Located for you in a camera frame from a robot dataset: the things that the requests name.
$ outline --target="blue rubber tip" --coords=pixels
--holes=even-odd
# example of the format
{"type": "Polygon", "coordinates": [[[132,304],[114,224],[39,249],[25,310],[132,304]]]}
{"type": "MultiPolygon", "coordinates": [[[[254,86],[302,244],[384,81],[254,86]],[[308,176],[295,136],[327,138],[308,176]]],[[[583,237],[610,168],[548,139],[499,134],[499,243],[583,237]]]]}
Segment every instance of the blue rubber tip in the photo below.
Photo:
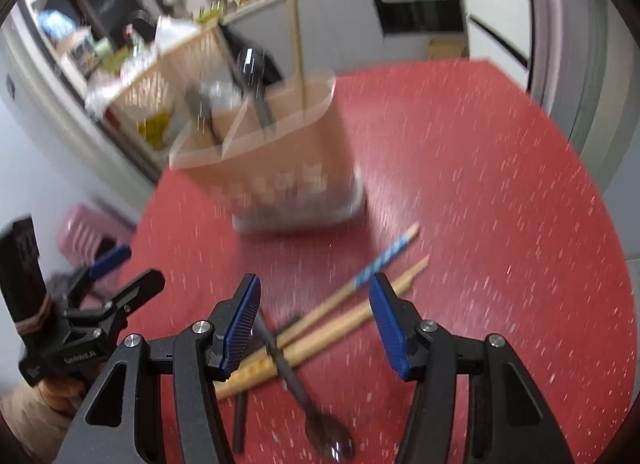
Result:
{"type": "Polygon", "coordinates": [[[220,368],[226,374],[231,374],[240,366],[259,308],[260,280],[254,276],[246,287],[244,297],[225,336],[224,356],[220,368]]]}
{"type": "Polygon", "coordinates": [[[385,347],[389,365],[404,380],[409,375],[410,370],[406,340],[377,276],[373,276],[369,283],[369,303],[378,326],[378,332],[380,332],[380,337],[382,338],[382,345],[385,347]]]}
{"type": "Polygon", "coordinates": [[[108,275],[116,267],[121,266],[127,260],[131,258],[131,248],[127,245],[113,248],[108,253],[105,253],[99,259],[94,262],[94,265],[89,266],[88,275],[92,282],[100,280],[102,277],[108,275]]]}

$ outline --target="pink stool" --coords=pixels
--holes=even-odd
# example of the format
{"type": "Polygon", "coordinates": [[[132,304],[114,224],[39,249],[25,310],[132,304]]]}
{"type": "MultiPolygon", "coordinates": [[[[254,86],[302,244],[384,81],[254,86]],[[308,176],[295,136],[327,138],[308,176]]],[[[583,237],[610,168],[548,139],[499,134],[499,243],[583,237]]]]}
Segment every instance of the pink stool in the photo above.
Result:
{"type": "MultiPolygon", "coordinates": [[[[104,213],[93,211],[83,204],[73,208],[62,229],[56,236],[58,250],[71,263],[78,267],[93,264],[103,254],[124,244],[129,244],[134,231],[122,222],[104,213]]],[[[108,300],[118,290],[116,269],[95,284],[98,295],[108,300]]],[[[87,297],[83,307],[100,305],[99,300],[87,297]]]]}

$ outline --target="speckled table surface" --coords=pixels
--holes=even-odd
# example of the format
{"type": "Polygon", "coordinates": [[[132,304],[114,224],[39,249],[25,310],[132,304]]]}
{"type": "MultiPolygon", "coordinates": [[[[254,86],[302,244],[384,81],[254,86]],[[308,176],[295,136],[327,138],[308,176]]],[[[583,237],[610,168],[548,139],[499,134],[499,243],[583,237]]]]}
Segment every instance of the speckled table surface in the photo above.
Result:
{"type": "MultiPolygon", "coordinates": [[[[418,220],[420,239],[387,274],[396,277],[431,253],[410,293],[423,317],[455,334],[507,336],[576,462],[591,464],[625,417],[636,326],[620,245],[578,157],[526,94],[484,62],[361,70],[338,79],[335,97],[366,185],[364,217],[326,231],[243,238],[228,214],[168,171],[123,274],[157,267],[167,285],[130,318],[128,332],[148,339],[178,333],[228,298],[247,271],[260,276],[268,321],[284,323],[418,220]]],[[[361,291],[356,301],[363,298],[361,291]]],[[[372,322],[299,374],[318,403],[353,428],[355,463],[393,462],[413,385],[389,368],[372,322]]],[[[464,447],[463,389],[452,463],[464,447]]],[[[162,397],[167,460],[178,463],[168,380],[162,397]]],[[[230,400],[221,408],[230,433],[230,400]]],[[[246,454],[238,462],[319,462],[281,383],[250,395],[246,454]]]]}

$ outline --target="screw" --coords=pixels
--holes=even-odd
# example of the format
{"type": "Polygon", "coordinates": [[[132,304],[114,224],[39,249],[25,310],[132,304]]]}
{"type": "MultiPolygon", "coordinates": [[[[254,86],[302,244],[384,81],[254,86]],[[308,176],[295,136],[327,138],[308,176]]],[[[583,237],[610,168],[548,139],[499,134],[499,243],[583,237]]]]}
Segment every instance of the screw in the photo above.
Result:
{"type": "Polygon", "coordinates": [[[499,334],[491,334],[489,335],[489,343],[499,349],[500,347],[504,347],[504,344],[507,342],[499,334]]]}
{"type": "Polygon", "coordinates": [[[197,321],[196,323],[193,324],[193,327],[191,327],[191,330],[193,330],[193,332],[196,334],[203,334],[207,332],[207,330],[209,330],[210,328],[211,326],[209,325],[208,321],[197,321]]]}
{"type": "Polygon", "coordinates": [[[432,319],[423,319],[420,322],[420,330],[422,332],[435,332],[438,329],[438,324],[432,319]]]}
{"type": "Polygon", "coordinates": [[[124,345],[127,347],[135,347],[138,343],[140,343],[140,336],[138,334],[129,334],[126,338],[124,338],[124,345]]]}

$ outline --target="black oven door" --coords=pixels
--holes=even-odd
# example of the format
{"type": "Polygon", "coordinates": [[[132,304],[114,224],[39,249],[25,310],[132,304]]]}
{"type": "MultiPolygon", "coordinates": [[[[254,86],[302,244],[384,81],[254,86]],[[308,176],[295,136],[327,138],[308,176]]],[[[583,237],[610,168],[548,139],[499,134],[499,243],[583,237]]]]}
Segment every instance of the black oven door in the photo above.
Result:
{"type": "Polygon", "coordinates": [[[385,35],[462,33],[460,0],[373,0],[385,35]]]}

